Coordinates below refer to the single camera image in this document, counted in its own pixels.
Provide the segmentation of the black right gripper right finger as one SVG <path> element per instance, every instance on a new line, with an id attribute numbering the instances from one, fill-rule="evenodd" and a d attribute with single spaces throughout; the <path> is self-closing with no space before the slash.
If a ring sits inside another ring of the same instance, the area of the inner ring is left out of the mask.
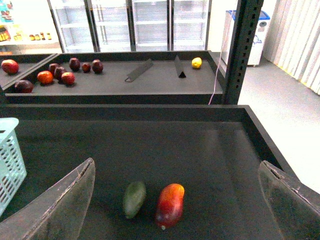
<path id="1" fill-rule="evenodd" d="M 258 168 L 263 198 L 282 240 L 320 238 L 320 194 L 268 161 Z"/>

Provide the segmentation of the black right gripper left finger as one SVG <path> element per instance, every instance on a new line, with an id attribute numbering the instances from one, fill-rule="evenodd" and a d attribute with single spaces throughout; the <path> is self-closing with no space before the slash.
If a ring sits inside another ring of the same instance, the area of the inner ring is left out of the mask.
<path id="1" fill-rule="evenodd" d="M 76 240 L 94 191 L 92 158 L 0 224 L 2 240 Z"/>

